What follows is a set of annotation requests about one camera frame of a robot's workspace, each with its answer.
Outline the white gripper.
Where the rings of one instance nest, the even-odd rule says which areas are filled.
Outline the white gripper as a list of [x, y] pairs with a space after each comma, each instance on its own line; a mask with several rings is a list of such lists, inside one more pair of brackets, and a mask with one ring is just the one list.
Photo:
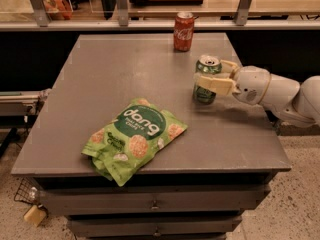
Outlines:
[[[221, 60], [222, 73], [236, 73], [239, 65], [232, 61]], [[227, 75], [204, 76], [197, 79], [197, 85], [218, 95], [230, 95], [240, 102], [258, 104], [271, 79], [271, 74], [262, 68], [255, 66], [242, 67], [234, 76], [234, 80]]]

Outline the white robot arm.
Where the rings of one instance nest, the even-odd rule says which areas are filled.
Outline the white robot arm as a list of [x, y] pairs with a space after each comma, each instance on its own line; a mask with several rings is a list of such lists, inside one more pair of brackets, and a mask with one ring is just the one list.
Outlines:
[[195, 83], [218, 95], [232, 95], [242, 103], [260, 105], [295, 126], [320, 125], [320, 76], [300, 84], [256, 66], [240, 67], [225, 60], [221, 64], [218, 74], [196, 73]]

